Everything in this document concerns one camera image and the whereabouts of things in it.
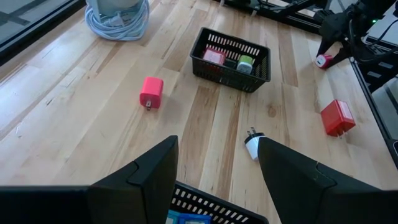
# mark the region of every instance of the black basket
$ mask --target black basket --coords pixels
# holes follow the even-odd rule
[[[176,182],[170,209],[181,213],[209,215],[212,223],[268,224],[268,220],[220,198]]]
[[[226,58],[234,60],[236,63],[241,55],[252,57],[254,63],[251,74],[203,60],[202,57],[208,47],[225,53]],[[262,84],[271,80],[269,48],[205,27],[202,27],[190,56],[193,74],[242,91],[252,93]]]

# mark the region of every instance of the pink wall charger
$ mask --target pink wall charger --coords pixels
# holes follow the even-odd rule
[[[158,109],[162,102],[163,80],[155,77],[146,77],[141,93],[139,94],[139,102],[145,106],[147,110],[151,108]]]

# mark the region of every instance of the white wall charger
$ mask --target white wall charger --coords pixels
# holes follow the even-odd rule
[[[260,138],[265,137],[264,133],[257,133],[254,127],[251,127],[251,131],[248,131],[249,137],[244,140],[246,149],[248,149],[249,154],[253,160],[258,160],[258,149]]]

